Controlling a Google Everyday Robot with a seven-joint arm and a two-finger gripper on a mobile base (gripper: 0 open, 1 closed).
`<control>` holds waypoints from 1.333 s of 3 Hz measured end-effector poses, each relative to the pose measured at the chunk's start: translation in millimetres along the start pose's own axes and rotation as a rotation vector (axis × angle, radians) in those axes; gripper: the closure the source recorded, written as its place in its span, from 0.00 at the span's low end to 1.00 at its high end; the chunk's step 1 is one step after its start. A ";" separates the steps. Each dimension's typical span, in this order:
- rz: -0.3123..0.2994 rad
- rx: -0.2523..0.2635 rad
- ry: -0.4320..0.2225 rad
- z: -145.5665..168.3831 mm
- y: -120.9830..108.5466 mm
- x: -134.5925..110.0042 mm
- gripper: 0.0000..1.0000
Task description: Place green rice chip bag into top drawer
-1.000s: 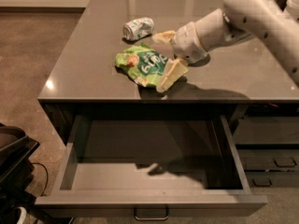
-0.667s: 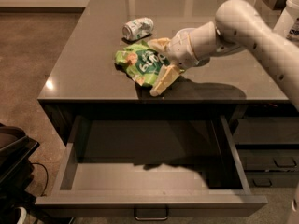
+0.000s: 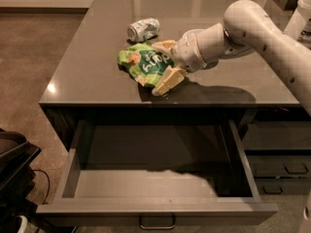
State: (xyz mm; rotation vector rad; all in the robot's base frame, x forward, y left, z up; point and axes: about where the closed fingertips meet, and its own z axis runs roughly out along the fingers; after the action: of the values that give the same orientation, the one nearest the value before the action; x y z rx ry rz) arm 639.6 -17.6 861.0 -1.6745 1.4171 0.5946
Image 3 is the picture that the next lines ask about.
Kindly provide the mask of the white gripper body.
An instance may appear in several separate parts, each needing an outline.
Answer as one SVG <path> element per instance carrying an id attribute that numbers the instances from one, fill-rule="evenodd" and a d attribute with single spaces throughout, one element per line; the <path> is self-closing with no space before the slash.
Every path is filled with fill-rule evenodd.
<path id="1" fill-rule="evenodd" d="M 172 51 L 172 59 L 189 73 L 204 69 L 207 64 L 198 48 L 196 35 L 181 38 Z"/>

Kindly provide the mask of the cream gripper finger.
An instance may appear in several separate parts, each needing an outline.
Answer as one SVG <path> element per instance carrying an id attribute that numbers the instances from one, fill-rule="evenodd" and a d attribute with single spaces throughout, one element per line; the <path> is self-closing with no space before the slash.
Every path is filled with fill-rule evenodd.
<path id="1" fill-rule="evenodd" d="M 168 66 L 162 77 L 160 78 L 159 82 L 156 84 L 154 89 L 152 90 L 153 96 L 162 96 L 165 93 L 167 93 L 170 89 L 181 83 L 185 76 L 187 75 L 187 72 L 180 68 L 180 67 L 174 67 Z"/>
<path id="2" fill-rule="evenodd" d="M 152 44 L 152 48 L 155 51 L 159 51 L 165 54 L 171 54 L 177 42 L 174 40 L 166 40 L 162 42 L 156 42 Z"/>

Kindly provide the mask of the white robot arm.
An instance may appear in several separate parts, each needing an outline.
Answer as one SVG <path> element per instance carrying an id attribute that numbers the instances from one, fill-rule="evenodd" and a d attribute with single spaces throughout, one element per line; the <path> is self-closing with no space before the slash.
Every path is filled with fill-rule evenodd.
<path id="1" fill-rule="evenodd" d="M 307 112 L 311 111 L 311 51 L 283 33 L 265 10 L 251 0 L 239 0 L 225 11 L 224 22 L 193 29 L 178 41 L 153 44 L 176 66 L 164 72 L 153 89 L 161 96 L 187 73 L 211 69 L 221 59 L 257 52 Z"/>

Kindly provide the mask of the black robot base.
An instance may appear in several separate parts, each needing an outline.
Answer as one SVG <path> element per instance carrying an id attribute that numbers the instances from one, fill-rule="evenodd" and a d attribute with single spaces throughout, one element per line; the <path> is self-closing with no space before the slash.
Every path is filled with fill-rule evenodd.
<path id="1" fill-rule="evenodd" d="M 35 215 L 37 205 L 26 197 L 34 187 L 30 163 L 40 152 L 22 134 L 0 131 L 0 233 L 17 233 Z"/>

